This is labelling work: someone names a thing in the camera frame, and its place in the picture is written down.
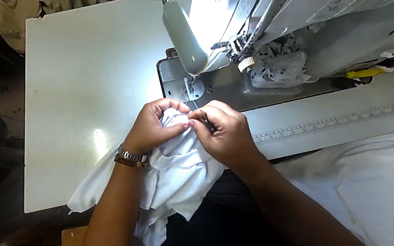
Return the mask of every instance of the white table surface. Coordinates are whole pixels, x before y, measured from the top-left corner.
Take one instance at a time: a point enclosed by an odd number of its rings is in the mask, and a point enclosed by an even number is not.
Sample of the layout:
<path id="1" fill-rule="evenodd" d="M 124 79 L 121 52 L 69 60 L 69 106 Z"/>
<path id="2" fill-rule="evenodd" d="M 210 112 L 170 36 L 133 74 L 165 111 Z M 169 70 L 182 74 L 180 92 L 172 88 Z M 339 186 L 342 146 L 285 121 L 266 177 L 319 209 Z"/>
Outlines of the white table surface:
<path id="1" fill-rule="evenodd" d="M 172 43 L 161 17 L 161 1 L 117 0 L 27 20 L 25 212 L 66 204 L 143 104 L 162 97 L 156 63 Z M 258 133 L 389 103 L 394 74 L 245 114 Z M 272 159 L 390 132 L 394 115 L 259 148 Z"/>
<path id="2" fill-rule="evenodd" d="M 66 204 L 162 98 L 156 63 L 173 47 L 162 13 L 161 1 L 117 0 L 27 20 L 25 212 Z"/>

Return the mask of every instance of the ruler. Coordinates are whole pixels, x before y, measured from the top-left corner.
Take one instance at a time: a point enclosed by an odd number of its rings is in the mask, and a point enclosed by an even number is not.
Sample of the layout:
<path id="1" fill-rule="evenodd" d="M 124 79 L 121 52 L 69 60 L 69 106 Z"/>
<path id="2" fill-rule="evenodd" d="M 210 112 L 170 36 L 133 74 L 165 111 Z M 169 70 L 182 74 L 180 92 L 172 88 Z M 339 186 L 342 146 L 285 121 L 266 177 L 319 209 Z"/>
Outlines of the ruler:
<path id="1" fill-rule="evenodd" d="M 312 123 L 288 126 L 280 129 L 261 132 L 261 133 L 253 133 L 252 137 L 255 144 L 259 146 L 259 145 L 269 144 L 272 142 L 283 141 L 286 139 L 297 137 L 299 136 L 299 134 L 319 131 L 328 127 L 342 126 L 344 124 L 381 117 L 392 113 L 394 113 L 394 104 L 389 104 L 386 106 L 362 110 L 348 115 L 342 115 L 334 118 L 318 120 Z"/>

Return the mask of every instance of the white cloth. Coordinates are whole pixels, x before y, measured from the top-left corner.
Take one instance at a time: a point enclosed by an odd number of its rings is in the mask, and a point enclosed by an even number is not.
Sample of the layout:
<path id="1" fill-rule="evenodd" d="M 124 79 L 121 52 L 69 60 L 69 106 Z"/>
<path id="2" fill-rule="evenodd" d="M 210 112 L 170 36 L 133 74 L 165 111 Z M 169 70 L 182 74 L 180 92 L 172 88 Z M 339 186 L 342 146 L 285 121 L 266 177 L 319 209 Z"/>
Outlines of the white cloth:
<path id="1" fill-rule="evenodd" d="M 173 108 L 165 110 L 160 120 L 164 127 L 184 122 L 187 115 Z M 77 187 L 68 202 L 71 212 L 83 212 L 98 203 L 112 175 L 117 149 L 109 151 Z M 146 246 L 159 246 L 166 240 L 168 216 L 179 213 L 189 221 L 224 165 L 205 152 L 191 128 L 154 149 L 149 163 L 135 236 Z"/>
<path id="2" fill-rule="evenodd" d="M 275 165 L 368 246 L 394 246 L 394 133 Z"/>

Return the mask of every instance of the wristwatch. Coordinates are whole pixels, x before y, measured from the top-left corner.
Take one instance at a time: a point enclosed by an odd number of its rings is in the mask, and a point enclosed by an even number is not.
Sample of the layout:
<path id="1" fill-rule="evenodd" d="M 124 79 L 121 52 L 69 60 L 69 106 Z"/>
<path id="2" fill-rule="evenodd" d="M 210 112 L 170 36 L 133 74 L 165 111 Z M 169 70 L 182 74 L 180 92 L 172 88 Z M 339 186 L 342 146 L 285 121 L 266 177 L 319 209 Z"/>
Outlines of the wristwatch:
<path id="1" fill-rule="evenodd" d="M 146 154 L 130 153 L 123 149 L 123 144 L 119 146 L 114 161 L 131 167 L 145 167 L 148 165 Z"/>

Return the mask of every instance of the left hand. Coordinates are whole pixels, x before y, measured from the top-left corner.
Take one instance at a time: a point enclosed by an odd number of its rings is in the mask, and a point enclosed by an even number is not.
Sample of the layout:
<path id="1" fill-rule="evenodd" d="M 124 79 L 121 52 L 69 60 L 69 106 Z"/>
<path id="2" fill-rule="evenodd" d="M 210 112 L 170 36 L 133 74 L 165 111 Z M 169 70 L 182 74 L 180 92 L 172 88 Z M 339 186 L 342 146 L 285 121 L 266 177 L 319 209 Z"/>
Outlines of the left hand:
<path id="1" fill-rule="evenodd" d="M 159 119 L 167 108 L 189 113 L 189 107 L 175 99 L 163 98 L 145 104 L 124 141 L 123 149 L 133 154 L 145 154 L 188 129 L 187 123 L 162 127 Z"/>

